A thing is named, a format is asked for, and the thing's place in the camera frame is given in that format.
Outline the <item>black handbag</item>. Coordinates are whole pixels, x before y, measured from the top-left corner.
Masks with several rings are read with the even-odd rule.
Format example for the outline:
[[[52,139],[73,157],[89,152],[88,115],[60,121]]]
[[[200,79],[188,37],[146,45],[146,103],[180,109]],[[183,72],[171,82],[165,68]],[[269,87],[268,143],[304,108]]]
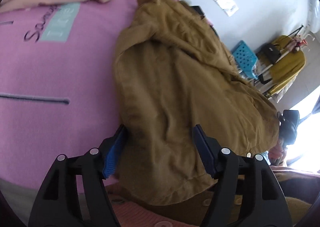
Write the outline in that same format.
[[[271,64],[275,64],[281,57],[281,52],[274,44],[267,43],[261,48],[262,53],[266,56]]]

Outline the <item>pink bed blanket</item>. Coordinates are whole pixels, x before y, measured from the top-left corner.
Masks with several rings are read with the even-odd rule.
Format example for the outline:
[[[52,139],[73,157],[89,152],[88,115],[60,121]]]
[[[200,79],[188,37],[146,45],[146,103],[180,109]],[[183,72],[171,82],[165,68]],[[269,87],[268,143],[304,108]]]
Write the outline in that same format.
[[[1,14],[1,179],[38,189],[59,154],[83,155],[119,127],[117,38],[137,0]]]

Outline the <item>mustard brown jacket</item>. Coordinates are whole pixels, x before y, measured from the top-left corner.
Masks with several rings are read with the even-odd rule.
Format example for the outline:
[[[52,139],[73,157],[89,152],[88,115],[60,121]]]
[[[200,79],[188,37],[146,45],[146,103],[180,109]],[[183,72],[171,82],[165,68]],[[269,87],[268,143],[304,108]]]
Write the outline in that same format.
[[[137,3],[113,67],[120,118],[131,134],[117,172],[138,200],[177,204],[215,183],[193,143],[194,126],[238,155],[257,154],[278,141],[277,111],[240,77],[230,51],[187,4]]]

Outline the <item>black garment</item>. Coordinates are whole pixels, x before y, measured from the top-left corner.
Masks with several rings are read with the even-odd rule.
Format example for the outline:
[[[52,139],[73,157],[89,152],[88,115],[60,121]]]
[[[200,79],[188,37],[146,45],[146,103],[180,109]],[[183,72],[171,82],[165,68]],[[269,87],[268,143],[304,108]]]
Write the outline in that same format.
[[[207,25],[209,25],[209,27],[213,30],[213,32],[215,33],[215,35],[219,37],[216,29],[214,28],[213,24],[207,19],[205,13],[203,12],[202,8],[200,6],[191,6],[191,9],[197,13],[197,15],[200,17],[200,19],[205,22]]]

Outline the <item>salmon pink knit sweater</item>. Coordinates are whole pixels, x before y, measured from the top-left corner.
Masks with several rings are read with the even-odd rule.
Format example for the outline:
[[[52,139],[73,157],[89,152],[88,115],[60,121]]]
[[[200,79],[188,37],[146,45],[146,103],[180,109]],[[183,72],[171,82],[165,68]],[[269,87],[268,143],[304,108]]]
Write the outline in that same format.
[[[319,194],[319,172],[303,172],[288,167],[271,167],[285,195],[293,225],[308,213]],[[121,226],[199,226],[213,197],[208,189],[184,202],[152,206],[134,198],[113,183],[106,190]]]

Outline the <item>yellow hanging coat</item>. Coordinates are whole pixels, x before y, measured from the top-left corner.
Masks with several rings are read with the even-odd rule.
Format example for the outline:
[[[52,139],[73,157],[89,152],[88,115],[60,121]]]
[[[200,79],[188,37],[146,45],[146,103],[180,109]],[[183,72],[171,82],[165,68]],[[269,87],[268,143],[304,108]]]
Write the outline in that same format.
[[[281,57],[275,64],[271,64],[261,50],[258,54],[257,87],[268,98],[289,87],[306,64],[306,57],[302,51],[306,41],[300,35],[281,35],[271,44],[281,52]]]

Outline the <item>blue plastic basket rack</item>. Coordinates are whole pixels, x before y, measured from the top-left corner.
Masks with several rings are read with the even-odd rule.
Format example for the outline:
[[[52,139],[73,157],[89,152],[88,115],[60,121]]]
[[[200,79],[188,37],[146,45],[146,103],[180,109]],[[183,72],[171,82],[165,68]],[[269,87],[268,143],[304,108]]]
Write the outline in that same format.
[[[249,79],[258,79],[256,73],[258,58],[243,40],[237,44],[232,55],[241,74]]]

